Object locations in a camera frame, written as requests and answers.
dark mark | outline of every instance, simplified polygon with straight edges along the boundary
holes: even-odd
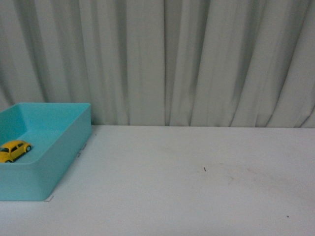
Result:
[[[84,146],[81,148],[81,150],[85,149],[85,146],[86,146],[86,145],[87,145],[87,144],[85,143]]]
[[[46,199],[44,202],[50,202],[53,198],[54,198],[54,195],[51,195],[51,197]]]

plastic tray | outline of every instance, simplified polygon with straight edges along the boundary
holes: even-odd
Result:
[[[0,145],[24,140],[32,150],[0,163],[0,201],[43,201],[91,134],[88,103],[19,103],[0,113]]]

white curtain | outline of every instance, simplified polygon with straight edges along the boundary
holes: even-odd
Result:
[[[2,0],[0,110],[93,124],[315,127],[313,0]]]

toy car window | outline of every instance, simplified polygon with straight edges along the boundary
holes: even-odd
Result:
[[[0,151],[9,152],[9,149],[6,147],[0,147]]]

toy car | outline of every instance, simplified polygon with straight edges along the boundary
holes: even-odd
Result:
[[[30,151],[32,145],[22,140],[14,140],[0,147],[0,162],[13,162],[15,159]]]

